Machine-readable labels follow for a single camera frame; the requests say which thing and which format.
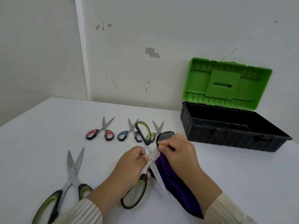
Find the red-handled scissors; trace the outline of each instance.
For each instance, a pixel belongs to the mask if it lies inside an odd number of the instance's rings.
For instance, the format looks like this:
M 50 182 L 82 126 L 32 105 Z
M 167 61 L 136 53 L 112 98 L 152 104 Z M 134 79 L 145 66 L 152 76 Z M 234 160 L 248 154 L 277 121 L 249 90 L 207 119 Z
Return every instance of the red-handled scissors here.
M 95 130 L 92 130 L 92 131 L 89 131 L 87 134 L 86 134 L 86 139 L 87 140 L 92 140 L 94 139 L 97 134 L 99 132 L 101 132 L 102 130 L 104 130 L 106 133 L 105 133 L 105 138 L 106 138 L 106 141 L 111 141 L 113 138 L 114 138 L 114 133 L 110 130 L 107 130 L 107 127 L 110 125 L 110 123 L 114 120 L 114 117 L 106 123 L 105 121 L 105 117 L 103 117 L 103 124 L 102 124 L 102 128 L 101 129 L 95 129 Z

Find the white table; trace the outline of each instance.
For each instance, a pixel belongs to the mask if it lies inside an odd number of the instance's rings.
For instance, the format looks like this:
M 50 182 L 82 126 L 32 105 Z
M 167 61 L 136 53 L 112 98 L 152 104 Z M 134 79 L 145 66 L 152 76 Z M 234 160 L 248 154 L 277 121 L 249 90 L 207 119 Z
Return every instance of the white table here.
M 91 129 L 115 117 L 108 127 L 112 141 L 101 132 L 88 141 Z M 50 98 L 0 127 L 0 220 L 31 223 L 43 201 L 67 180 L 67 151 L 84 158 L 78 173 L 81 182 L 98 186 L 113 170 L 121 155 L 135 146 L 133 134 L 124 142 L 119 132 L 128 130 L 128 117 L 148 123 L 154 131 L 184 134 L 180 112 L 91 101 Z M 299 223 L 299 145 L 290 141 L 276 153 L 193 143 L 203 170 L 258 223 Z M 69 188 L 61 212 L 78 201 L 77 189 Z M 203 223 L 188 214 L 172 197 L 169 201 L 155 180 L 140 206 L 125 210 L 120 204 L 106 223 Z

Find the green toolbox lid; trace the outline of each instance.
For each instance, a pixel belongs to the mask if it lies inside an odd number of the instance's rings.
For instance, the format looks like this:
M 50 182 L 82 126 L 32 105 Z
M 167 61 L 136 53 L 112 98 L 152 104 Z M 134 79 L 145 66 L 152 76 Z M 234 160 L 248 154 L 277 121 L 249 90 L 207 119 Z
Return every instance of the green toolbox lid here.
M 272 70 L 236 62 L 193 58 L 183 92 L 192 103 L 255 110 Z

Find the peeling paint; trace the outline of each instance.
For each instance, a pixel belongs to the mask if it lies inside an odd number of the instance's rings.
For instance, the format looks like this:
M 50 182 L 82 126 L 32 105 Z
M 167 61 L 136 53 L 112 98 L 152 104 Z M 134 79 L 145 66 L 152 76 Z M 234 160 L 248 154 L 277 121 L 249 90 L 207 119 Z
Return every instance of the peeling paint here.
M 114 83 L 115 87 L 118 88 L 118 86 L 117 86 L 116 82 L 114 82 L 113 78 L 110 77 L 110 79 Z
M 145 53 L 148 54 L 150 57 L 160 59 L 159 53 L 155 52 L 154 48 L 145 48 Z

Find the striped sleeve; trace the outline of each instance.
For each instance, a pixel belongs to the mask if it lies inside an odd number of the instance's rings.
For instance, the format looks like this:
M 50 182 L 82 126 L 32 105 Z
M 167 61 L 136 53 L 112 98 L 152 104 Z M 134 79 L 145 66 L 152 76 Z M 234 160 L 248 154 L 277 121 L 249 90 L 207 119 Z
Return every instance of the striped sleeve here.
M 204 221 L 206 224 L 256 224 L 225 193 L 209 206 Z
M 88 199 L 79 201 L 74 207 L 59 216 L 53 224 L 102 224 L 99 208 Z

